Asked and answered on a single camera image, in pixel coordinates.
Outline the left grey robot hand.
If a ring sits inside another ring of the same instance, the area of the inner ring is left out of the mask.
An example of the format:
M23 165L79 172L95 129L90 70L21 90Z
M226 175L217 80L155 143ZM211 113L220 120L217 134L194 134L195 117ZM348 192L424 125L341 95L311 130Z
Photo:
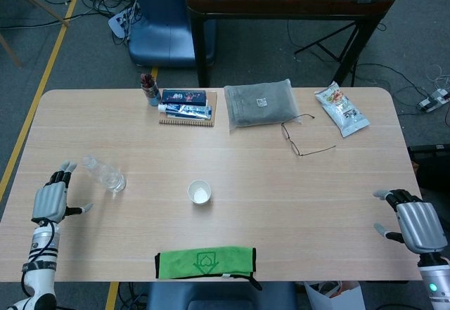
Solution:
M76 162L65 161L60 169L54 172L50 179L36 192L32 222L38 224L47 220L59 224L65 217L85 214L93 207L93 203L83 207L68 207L67 205L68 186L76 168Z

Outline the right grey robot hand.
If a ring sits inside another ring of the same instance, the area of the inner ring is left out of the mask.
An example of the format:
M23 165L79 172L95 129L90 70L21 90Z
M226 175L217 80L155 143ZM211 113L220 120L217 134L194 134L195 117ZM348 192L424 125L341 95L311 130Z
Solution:
M388 203L399 224L398 233L375 224L374 228L384 238L405 244L414 254L440 253L448 245L432 203L404 189L377 190L373 196Z

